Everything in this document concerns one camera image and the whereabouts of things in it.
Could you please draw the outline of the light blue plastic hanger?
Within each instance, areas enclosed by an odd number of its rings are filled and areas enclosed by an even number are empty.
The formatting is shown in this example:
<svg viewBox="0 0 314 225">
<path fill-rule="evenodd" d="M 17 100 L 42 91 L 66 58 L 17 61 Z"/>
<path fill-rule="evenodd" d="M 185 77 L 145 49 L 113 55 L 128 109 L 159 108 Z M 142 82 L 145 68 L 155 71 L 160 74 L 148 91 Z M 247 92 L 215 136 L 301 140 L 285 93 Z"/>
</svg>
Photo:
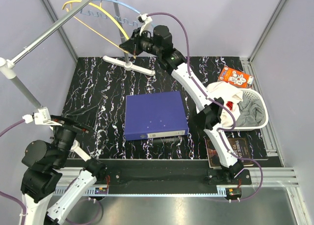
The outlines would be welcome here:
<svg viewBox="0 0 314 225">
<path fill-rule="evenodd" d="M 124 28 L 137 28 L 140 26 L 136 17 L 138 11 L 134 10 L 127 4 L 121 4 L 113 2 L 113 0 L 92 0 L 93 4 L 101 6 L 106 12 L 108 12 L 118 23 Z M 89 25 L 94 26 L 115 26 L 115 23 L 107 16 L 103 11 L 97 9 L 94 6 L 88 5 L 84 7 L 78 14 L 77 17 Z"/>
</svg>

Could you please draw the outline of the white t shirt red print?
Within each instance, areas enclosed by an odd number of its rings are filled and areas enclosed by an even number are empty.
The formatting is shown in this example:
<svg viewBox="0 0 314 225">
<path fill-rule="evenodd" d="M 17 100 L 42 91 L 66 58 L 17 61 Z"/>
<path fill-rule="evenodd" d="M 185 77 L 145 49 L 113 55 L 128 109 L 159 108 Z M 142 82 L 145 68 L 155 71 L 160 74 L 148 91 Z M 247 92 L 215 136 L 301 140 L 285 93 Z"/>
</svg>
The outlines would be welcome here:
<svg viewBox="0 0 314 225">
<path fill-rule="evenodd" d="M 215 97 L 222 98 L 224 106 L 232 113 L 237 121 L 240 117 L 238 104 L 243 101 L 243 92 L 226 82 L 214 82 L 207 86 L 207 90 Z"/>
</svg>

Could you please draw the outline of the grey t shirt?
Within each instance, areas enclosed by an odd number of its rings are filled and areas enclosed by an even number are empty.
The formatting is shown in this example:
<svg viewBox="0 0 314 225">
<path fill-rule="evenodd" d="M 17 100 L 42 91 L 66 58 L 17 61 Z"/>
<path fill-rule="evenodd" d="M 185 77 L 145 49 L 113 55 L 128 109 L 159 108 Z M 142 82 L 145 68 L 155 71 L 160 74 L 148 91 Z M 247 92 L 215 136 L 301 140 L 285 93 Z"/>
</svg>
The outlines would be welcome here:
<svg viewBox="0 0 314 225">
<path fill-rule="evenodd" d="M 236 121 L 236 127 L 258 127 L 265 121 L 265 111 L 260 99 L 243 97 L 238 103 L 240 116 Z"/>
</svg>

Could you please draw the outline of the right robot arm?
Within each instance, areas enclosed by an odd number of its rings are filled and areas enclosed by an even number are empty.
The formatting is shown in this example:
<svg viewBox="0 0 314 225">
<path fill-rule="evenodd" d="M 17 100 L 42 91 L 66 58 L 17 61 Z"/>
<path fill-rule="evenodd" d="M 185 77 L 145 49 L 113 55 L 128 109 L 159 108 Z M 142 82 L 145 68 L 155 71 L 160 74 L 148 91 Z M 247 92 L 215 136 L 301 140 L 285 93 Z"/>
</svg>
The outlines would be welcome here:
<svg viewBox="0 0 314 225">
<path fill-rule="evenodd" d="M 139 27 L 119 47 L 133 56 L 143 52 L 156 56 L 160 67 L 181 84 L 198 109 L 194 122 L 210 138 L 218 154 L 224 181 L 228 184 L 236 183 L 244 166 L 230 146 L 225 134 L 226 129 L 221 123 L 224 100 L 210 94 L 193 73 L 187 59 L 174 48 L 169 28 L 158 25 L 149 32 Z"/>
</svg>

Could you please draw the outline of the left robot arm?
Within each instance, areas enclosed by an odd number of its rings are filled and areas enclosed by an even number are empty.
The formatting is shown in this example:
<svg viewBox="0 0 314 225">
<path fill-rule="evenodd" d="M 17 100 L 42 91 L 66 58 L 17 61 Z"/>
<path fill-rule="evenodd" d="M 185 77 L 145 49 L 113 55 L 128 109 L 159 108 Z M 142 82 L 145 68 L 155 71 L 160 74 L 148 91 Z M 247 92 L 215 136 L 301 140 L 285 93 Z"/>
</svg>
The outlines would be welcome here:
<svg viewBox="0 0 314 225">
<path fill-rule="evenodd" d="M 96 158 L 90 157 L 76 140 L 81 133 L 93 129 L 76 120 L 64 116 L 51 115 L 47 107 L 38 107 L 32 115 L 25 115 L 26 123 L 52 128 L 52 142 L 32 141 L 25 150 L 22 163 L 27 166 L 21 192 L 24 204 L 21 211 L 22 225 L 61 225 L 72 208 L 93 184 L 109 183 L 107 167 Z M 51 207 L 48 204 L 62 177 L 60 170 L 65 167 L 70 152 L 75 152 L 84 160 L 78 176 L 69 185 L 63 196 Z"/>
</svg>

